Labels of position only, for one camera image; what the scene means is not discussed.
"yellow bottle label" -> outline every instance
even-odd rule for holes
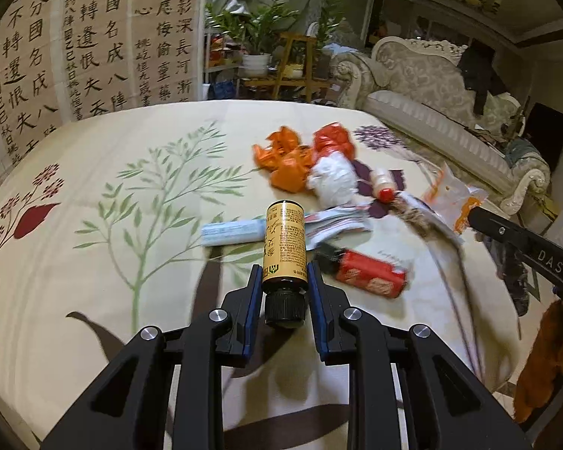
[[[277,202],[267,210],[263,281],[274,277],[307,280],[304,210],[292,202]]]

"tiled floor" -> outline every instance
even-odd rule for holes
[[[531,271],[528,275],[528,282],[530,284],[533,284],[534,282]],[[513,416],[513,394],[515,393],[515,384],[517,384],[519,374],[521,374],[521,371],[524,368],[528,354],[530,353],[534,340],[536,339],[540,320],[551,303],[557,299],[557,297],[552,293],[552,284],[540,275],[538,276],[538,285],[540,290],[540,301],[530,295],[530,308],[528,309],[527,314],[519,319],[521,327],[521,357],[519,359],[519,363],[515,368],[515,372],[513,372],[513,375],[509,379],[509,382],[507,382],[507,384],[505,384],[499,392],[494,393],[494,397],[503,405],[511,416]]]

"tablecloth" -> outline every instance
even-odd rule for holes
[[[307,143],[334,121],[351,131],[359,161],[402,169],[414,195],[428,187],[428,172],[376,118],[325,106],[159,105],[43,140],[0,187],[0,398],[42,439],[142,326],[187,326],[244,286],[262,244],[203,249],[200,226],[259,217],[283,198],[318,210],[310,193],[272,189],[250,146],[281,125]],[[382,323],[428,324],[495,389],[518,361],[517,316],[484,246],[465,232],[466,282],[442,238],[424,240],[391,214],[372,222],[336,243],[406,262],[408,288],[389,300],[325,281]],[[309,320],[291,336],[259,333],[248,368],[223,370],[226,448],[344,447],[348,368],[319,362]]]

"ornate sofa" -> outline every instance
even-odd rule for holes
[[[508,215],[517,213],[528,189],[542,193],[550,171],[534,152],[509,166],[503,155],[470,133],[503,140],[503,124],[520,108],[508,93],[488,94],[484,115],[473,113],[475,92],[465,89],[457,68],[466,46],[386,37],[371,58],[338,54],[332,73],[347,80],[339,106],[366,111],[404,136],[415,152],[447,162],[466,182],[483,187]]]

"silver screw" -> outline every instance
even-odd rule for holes
[[[225,318],[227,318],[227,311],[225,311],[224,309],[213,309],[208,314],[208,317],[212,321],[223,321]]]
[[[344,310],[344,318],[349,320],[358,320],[361,316],[363,316],[363,313],[358,308],[347,308]]]
[[[419,338],[427,338],[432,334],[432,331],[430,330],[430,327],[425,324],[416,324],[413,327],[413,333],[415,333],[415,336],[418,336]]]
[[[154,326],[147,326],[144,330],[140,332],[140,336],[144,340],[152,340],[158,335],[158,328]]]

